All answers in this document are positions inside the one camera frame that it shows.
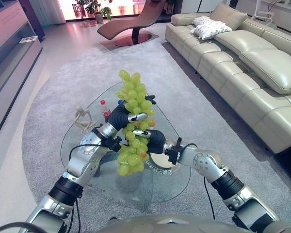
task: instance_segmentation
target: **curtain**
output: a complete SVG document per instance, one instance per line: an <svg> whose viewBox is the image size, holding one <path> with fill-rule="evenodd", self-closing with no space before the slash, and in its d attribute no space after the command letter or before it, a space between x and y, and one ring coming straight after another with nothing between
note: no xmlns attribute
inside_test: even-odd
<svg viewBox="0 0 291 233"><path fill-rule="evenodd" d="M65 23L58 0L29 0L41 26Z"/></svg>

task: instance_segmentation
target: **white leather sofa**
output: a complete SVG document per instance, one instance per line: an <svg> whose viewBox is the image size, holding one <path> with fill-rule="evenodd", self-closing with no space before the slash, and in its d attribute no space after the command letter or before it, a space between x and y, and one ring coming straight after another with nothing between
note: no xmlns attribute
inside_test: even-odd
<svg viewBox="0 0 291 233"><path fill-rule="evenodd" d="M291 36L219 4L210 18L233 31L202 41L190 33L202 15L173 15L166 40L274 153L290 148Z"/></svg>

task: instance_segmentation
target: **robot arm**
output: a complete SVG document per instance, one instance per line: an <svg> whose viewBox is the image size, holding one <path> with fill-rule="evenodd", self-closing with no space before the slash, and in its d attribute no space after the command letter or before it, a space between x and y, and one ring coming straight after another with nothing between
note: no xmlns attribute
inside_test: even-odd
<svg viewBox="0 0 291 233"><path fill-rule="evenodd" d="M222 164L216 152L202 150L190 144L181 145L181 139L178 139L175 144L156 130L134 131L134 133L150 139L149 152L165 153L173 164L179 162L204 176L217 190L223 203L229 210L234 211L233 221L237 226L261 233L272 222L279 221L271 208Z"/></svg>
<svg viewBox="0 0 291 233"><path fill-rule="evenodd" d="M48 233L66 231L63 219L72 212L75 201L82 196L83 188L96 173L100 160L109 149L117 152L121 148L119 145L121 138L114 138L116 133L129 122L147 117L145 113L128 115L129 112L124 104L125 102L112 111L108 123L100 128L94 128L82 139L80 145L90 145L79 148L76 155L70 159L62 176L51 191L42 198L26 222L47 229Z"/></svg>

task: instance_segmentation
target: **cable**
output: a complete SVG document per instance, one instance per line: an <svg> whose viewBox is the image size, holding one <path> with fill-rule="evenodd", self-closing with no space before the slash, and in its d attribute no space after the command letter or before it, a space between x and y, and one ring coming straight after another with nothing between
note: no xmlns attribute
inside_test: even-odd
<svg viewBox="0 0 291 233"><path fill-rule="evenodd" d="M198 146L195 144L195 143L189 143L187 144L184 148L182 148L182 150L180 151L180 156L181 154L183 153L183 151L188 147L188 146L191 146L191 145L194 145L198 148ZM208 196L208 199L209 199L209 202L210 202L210 206L211 206L211 211L212 211L212 217L213 217L213 220L215 220L215 215L214 215L214 210L213 210L213 206L212 206L212 202L211 202L211 199L210 199L210 196L209 196L209 193L208 193L208 189L207 189L207 186L206 186L206 178L204 177L204 186L205 186L205 189L206 189L206 192L207 192L207 196Z"/></svg>
<svg viewBox="0 0 291 233"><path fill-rule="evenodd" d="M72 212L71 212L71 219L70 219L69 229L68 229L67 233L69 233L71 230L72 223L73 223L73 216L74 216L74 208L72 209Z"/></svg>
<svg viewBox="0 0 291 233"><path fill-rule="evenodd" d="M85 146L105 147L105 146L98 145L98 144L82 144L82 145L78 145L78 146L76 146L76 147L74 147L74 148L71 149L70 154L69 154L69 161L70 161L70 159L71 159L71 154L72 154L72 151L73 151L74 149L79 148L79 147L85 147Z"/></svg>
<svg viewBox="0 0 291 233"><path fill-rule="evenodd" d="M208 193L208 189L207 189L207 186L206 186L206 178L205 177L204 177L204 186L205 186L205 189L206 189L206 192L207 192L207 195L208 195L208 199L209 199L209 202L210 202L213 220L215 220L213 206L212 206L212 202L211 202L211 199L210 199L210 196L209 196L209 193Z"/></svg>
<svg viewBox="0 0 291 233"><path fill-rule="evenodd" d="M78 233L80 233L80 231L81 231L81 219L80 219L78 199L76 200L76 205L77 205L77 213L78 213L78 220L79 220L79 230L78 230Z"/></svg>
<svg viewBox="0 0 291 233"><path fill-rule="evenodd" d="M28 222L12 222L12 223L6 224L6 225L0 227L0 232L4 231L6 229L9 229L9 228L13 228L13 227L25 228L25 229L32 231L33 233L47 233L46 231L44 231L40 227L33 225L32 223L28 223Z"/></svg>

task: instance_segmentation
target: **chair leg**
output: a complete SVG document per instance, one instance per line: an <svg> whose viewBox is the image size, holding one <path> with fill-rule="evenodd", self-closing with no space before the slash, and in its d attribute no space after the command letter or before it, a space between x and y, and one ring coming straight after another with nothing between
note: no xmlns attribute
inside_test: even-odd
<svg viewBox="0 0 291 233"><path fill-rule="evenodd" d="M140 28L132 29L131 39L134 44L138 44L139 31L140 31Z"/></svg>

